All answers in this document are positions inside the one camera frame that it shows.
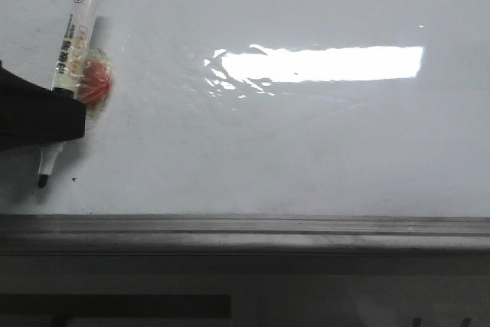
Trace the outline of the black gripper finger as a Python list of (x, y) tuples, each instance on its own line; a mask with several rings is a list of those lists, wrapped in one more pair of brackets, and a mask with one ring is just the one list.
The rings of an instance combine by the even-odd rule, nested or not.
[(1, 150), (80, 139), (86, 106), (1, 69)]

